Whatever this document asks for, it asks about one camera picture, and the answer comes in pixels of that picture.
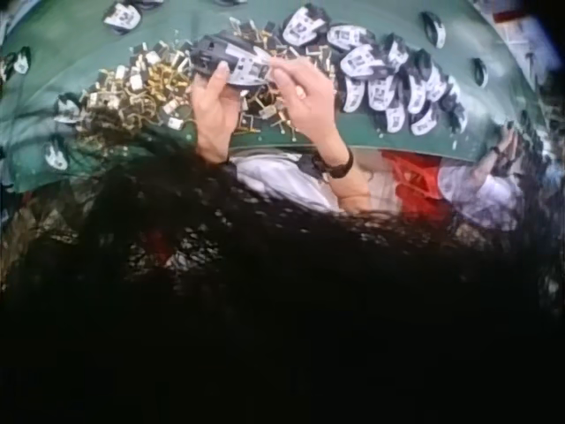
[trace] black and white plastic part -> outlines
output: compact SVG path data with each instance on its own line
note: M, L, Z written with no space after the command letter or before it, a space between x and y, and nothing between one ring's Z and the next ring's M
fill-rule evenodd
M426 102L417 115L410 116L410 129L414 135L426 135L438 124L439 113L436 103Z
M441 19L430 11L422 12L426 37L437 49L442 49L445 45L447 33Z
M342 59L340 67L345 75L355 80L382 80L396 70L377 44L363 44Z
M406 109L401 99L402 90L398 91L395 99L384 112L375 112L373 116L377 129L384 133L396 134L404 128L406 123Z
M29 47L22 47L14 62L14 71L26 75L32 65L32 51Z
M231 34L205 35L192 48L194 70L211 76L221 61L230 67L228 84L257 87L270 81L270 55L251 42Z
M441 70L433 62L432 56L424 49L419 50L414 55L414 66L426 85L426 91L435 89L435 86L441 80Z
M301 47L315 42L329 29L330 18L321 7L305 4L282 24L282 38L291 46Z
M458 103L453 111L449 114L449 123L451 124L451 130L453 133L461 134L467 129L467 124L469 118L467 116L467 110L465 107Z
M485 88L486 84L488 84L488 70L486 69L485 62L481 59L474 58L473 59L473 66L474 66L474 74L475 74L475 82L481 88Z
M435 80L433 86L426 90L427 99L431 102L438 102L448 91L448 77L439 73L439 78Z
M80 100L73 93L59 95L55 101L53 120L67 125L74 125L80 121Z
M141 13L132 4L114 3L105 13L103 22L116 33L123 35L141 22Z
M451 112L459 103L461 98L461 88L454 77L448 77L448 89L446 94L440 100L440 108L444 112Z
M366 82L351 79L345 75L338 76L339 92L342 94L341 109L345 113L352 113L359 109L365 98Z
M398 75L403 82L403 99L406 110L411 115L420 113L426 103L426 85L413 68L403 66Z
M164 2L165 0L129 0L128 3L133 4L144 11L150 11L162 6Z
M338 24L328 31L328 42L340 51L350 51L363 44L375 43L374 34L362 26Z
M387 36L383 43L382 51L384 52L388 63L395 68L396 72L398 72L400 67L408 62L408 59L410 58L406 42L404 42L402 37L394 33Z
M69 168L69 159L64 152L64 141L60 135L54 134L44 148L44 158L47 165L54 170L67 170Z
M388 109L395 99L400 77L390 75L385 79L373 79L367 83L369 92L369 107L377 112Z
M14 62L16 62L17 57L16 53L10 53L0 60L0 81L2 83L8 81L14 73Z

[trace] small metal part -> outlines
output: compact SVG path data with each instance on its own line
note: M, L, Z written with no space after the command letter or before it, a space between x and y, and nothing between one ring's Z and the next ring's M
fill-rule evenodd
M263 108L262 110L259 111L259 116L262 119L269 119L270 117L272 117L273 115L276 115L278 113L278 110L276 108L276 106L274 106L274 104L270 104L267 107Z

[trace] pile of components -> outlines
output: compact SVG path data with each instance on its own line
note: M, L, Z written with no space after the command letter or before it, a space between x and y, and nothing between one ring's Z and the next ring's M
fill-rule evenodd
M54 120L76 128L84 147L111 148L104 130L136 133L144 125L182 130L192 120L188 100L192 81L192 45L166 42L149 49L132 48L129 65L100 70L97 81L80 97L72 93L56 99Z

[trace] green table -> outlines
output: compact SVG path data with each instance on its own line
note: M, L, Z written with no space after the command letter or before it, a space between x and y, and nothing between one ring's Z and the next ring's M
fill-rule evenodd
M114 34L102 24L102 13L111 1L57 0L39 4L2 47L6 54L29 45L34 54L30 72L25 77L15 75L4 88L0 102L0 142L7 147L16 191L32 190L67 175L52 170L43 160L43 143L55 129L51 117L13 117L36 110L49 114L59 93L79 93L94 82L98 69L126 63L129 48L141 42L173 42L175 30L178 38L193 40L228 28L229 16L254 19L258 26L267 20L281 23L302 3L249 0L245 6L222 8L211 0L167 0L162 8L145 12L140 26L125 36ZM514 58L468 0L318 0L316 4L326 8L335 22L356 23L382 35L394 31L411 46L428 49L443 70L459 81L463 104L470 112L465 134L452 136L444 122L425 137L414 137L408 131L380 136L367 115L340 114L338 125L348 144L474 162L493 142L493 122L516 118L522 109L530 112L534 122L539 121L536 96ZM427 41L419 17L423 10L436 12L446 24L448 39L444 49L437 50ZM474 83L473 57L482 57L489 68L486 89ZM233 148L295 147L306 142L292 142L288 134L269 130L236 137ZM79 167L72 164L69 171L73 174Z

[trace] black watch strap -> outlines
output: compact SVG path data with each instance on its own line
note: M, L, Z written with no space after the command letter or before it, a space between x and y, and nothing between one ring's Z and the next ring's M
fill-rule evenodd
M347 148L347 153L349 154L349 158L344 165L329 166L324 162L318 152L312 156L312 163L317 170L329 174L331 178L343 178L349 174L351 168L353 168L353 152L351 152L350 148Z

